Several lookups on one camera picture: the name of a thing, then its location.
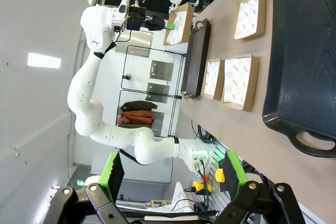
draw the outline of black tray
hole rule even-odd
[[[181,94],[186,98],[201,94],[210,32],[211,24],[207,18],[197,21],[190,32],[181,85]]]
[[[336,157],[336,147],[319,150],[296,137],[307,131],[336,143],[336,0],[274,0],[262,119],[298,150]]]

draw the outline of brown table surface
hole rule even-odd
[[[289,184],[297,200],[323,221],[335,223],[336,160],[312,157],[298,151],[286,136],[266,127],[261,118],[271,50],[273,0],[266,0],[265,34],[245,41],[233,40],[236,1],[215,0],[197,19],[208,18],[211,23],[208,59],[226,59],[242,54],[259,57],[252,111],[231,109],[205,97],[182,99],[181,110],[274,183]],[[312,144],[320,146],[322,142]]]

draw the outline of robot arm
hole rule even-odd
[[[209,145],[200,140],[172,137],[156,142],[152,130],[147,127],[125,129],[106,124],[102,120],[102,104],[91,99],[101,60],[115,38],[114,31],[124,29],[128,10],[129,0],[123,0],[118,8],[92,6],[83,12],[81,25],[91,51],[85,64],[73,77],[68,92],[68,105],[76,114],[76,131],[116,148],[133,145],[135,158],[141,164],[150,164],[164,157],[181,158],[194,172],[201,167],[200,159],[205,164],[209,161]]]

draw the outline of metal panel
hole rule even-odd
[[[147,92],[168,94],[169,86],[149,82]],[[168,98],[163,95],[146,94],[146,101],[167,103]]]
[[[130,31],[124,31],[118,41],[126,41],[130,38]],[[132,31],[131,38],[128,42],[117,43],[116,52],[126,53],[127,47],[129,47],[127,53],[132,55],[139,55],[149,57],[150,47],[152,45],[153,33],[147,31]]]
[[[174,63],[152,60],[149,78],[171,81]]]
[[[154,120],[154,123],[152,125],[152,131],[154,136],[161,136],[163,118],[163,112],[153,111],[152,119]]]

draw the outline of metal pan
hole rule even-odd
[[[274,0],[263,121],[300,151],[336,157],[297,134],[336,143],[336,0]]]

